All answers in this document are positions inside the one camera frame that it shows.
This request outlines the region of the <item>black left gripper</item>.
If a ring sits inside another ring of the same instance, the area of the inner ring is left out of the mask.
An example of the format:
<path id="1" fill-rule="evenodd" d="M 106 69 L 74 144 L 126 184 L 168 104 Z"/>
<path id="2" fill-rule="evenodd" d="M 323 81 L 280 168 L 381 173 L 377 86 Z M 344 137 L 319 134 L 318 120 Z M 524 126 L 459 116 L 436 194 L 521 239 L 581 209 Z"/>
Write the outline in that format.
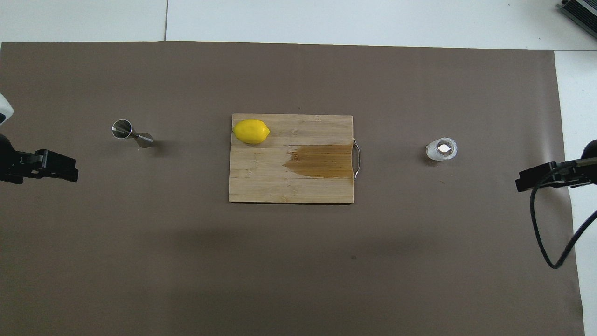
<path id="1" fill-rule="evenodd" d="M 69 182 L 77 182 L 79 170 L 76 160 L 68 156 L 39 149 L 34 153 L 15 151 L 9 139 L 0 135 L 0 180 L 13 184 L 21 184 L 20 176 L 9 174 L 12 166 L 19 162 L 19 174 L 23 178 L 56 178 Z"/>

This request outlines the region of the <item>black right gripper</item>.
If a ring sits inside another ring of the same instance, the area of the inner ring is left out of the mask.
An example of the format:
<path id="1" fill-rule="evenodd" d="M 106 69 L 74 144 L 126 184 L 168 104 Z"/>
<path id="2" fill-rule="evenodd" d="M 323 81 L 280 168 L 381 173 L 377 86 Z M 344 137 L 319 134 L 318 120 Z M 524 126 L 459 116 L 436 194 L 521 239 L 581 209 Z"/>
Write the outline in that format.
<path id="1" fill-rule="evenodd" d="M 517 191 L 523 192 L 551 187 L 582 187 L 597 182 L 597 140 L 584 147 L 582 159 L 565 162 L 546 162 L 542 165 L 519 172 L 516 179 Z"/>

